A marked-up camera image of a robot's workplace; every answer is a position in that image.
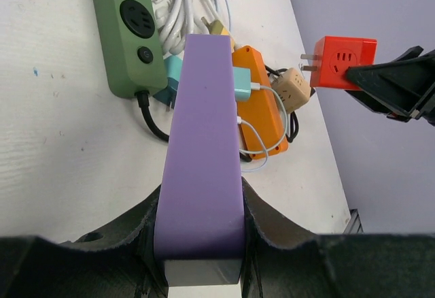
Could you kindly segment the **orange power strip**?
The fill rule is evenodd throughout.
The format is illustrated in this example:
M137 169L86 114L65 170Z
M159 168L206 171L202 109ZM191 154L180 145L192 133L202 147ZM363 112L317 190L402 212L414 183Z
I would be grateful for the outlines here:
M252 90L247 101L237 103L238 115L252 125L258 132L246 125L241 125L241 133L245 147L251 152L251 158L263 159L261 142L271 156L288 150L288 142L284 135L284 121L281 109L278 107L275 95L269 90L271 85L267 76L262 55L251 46L244 46L232 53L232 62L235 67L250 69L251 81L265 88Z

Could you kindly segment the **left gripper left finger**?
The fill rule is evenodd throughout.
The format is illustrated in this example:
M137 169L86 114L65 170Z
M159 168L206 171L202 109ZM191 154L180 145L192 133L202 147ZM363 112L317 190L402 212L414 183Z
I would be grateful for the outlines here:
M167 297L154 258L160 191L75 242L1 238L2 297Z

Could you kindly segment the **purple power strip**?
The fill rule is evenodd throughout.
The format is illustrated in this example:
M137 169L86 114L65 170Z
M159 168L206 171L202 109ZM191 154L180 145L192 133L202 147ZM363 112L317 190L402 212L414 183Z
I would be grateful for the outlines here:
M236 284L245 216L230 38L189 35L154 226L169 286Z

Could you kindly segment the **red cube plug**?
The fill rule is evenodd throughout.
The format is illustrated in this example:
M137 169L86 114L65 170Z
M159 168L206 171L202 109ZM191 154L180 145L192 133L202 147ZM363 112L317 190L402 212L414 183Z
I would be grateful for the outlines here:
M346 72L351 67L372 65L376 50L376 39L325 36L316 42L312 54L300 55L302 60L311 62L302 66L302 70L311 73L313 88L359 90L346 78Z

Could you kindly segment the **teal plug adapter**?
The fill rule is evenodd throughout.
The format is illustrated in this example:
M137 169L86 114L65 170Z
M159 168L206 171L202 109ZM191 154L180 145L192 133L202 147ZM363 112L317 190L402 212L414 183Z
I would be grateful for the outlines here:
M251 96L251 71L233 67L234 93L236 101L247 101Z
M183 61L178 56L169 56L164 60L167 71L167 87L153 95L157 101L167 107L167 111L175 107L177 89Z

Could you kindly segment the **green power strip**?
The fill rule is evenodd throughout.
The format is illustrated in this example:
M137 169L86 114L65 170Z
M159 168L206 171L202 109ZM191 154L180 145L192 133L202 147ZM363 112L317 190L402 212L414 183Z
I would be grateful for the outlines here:
M133 99L168 84L152 0L93 0L110 91Z

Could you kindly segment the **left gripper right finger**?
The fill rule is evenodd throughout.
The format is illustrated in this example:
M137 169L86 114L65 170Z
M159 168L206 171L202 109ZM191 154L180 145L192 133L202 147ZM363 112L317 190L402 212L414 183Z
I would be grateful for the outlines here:
M433 235L318 235L242 185L242 297L434 296Z

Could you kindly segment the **yellow plug adapter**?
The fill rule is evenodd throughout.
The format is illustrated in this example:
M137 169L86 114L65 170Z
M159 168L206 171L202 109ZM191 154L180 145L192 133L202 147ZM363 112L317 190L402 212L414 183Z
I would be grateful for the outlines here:
M202 23L205 25L207 30L211 35L225 35L229 36L230 42L231 42L231 50L234 52L235 49L235 41L233 36L230 34L230 31L222 24L221 21L218 19L215 19L212 22L207 22L207 19L205 17L201 18Z

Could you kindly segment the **beige cube plug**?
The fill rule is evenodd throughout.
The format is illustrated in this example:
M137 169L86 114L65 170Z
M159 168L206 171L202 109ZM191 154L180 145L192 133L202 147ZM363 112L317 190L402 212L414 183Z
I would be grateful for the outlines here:
M312 88L299 69L280 69L272 81L273 90L279 95L287 114L295 112L309 102Z

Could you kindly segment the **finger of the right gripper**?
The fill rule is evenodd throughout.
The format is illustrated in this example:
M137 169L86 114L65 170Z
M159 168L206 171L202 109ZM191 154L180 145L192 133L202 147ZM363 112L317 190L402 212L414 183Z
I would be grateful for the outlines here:
M370 111L388 119L434 122L434 51L409 48L389 63L350 67L345 73L359 90L348 90Z

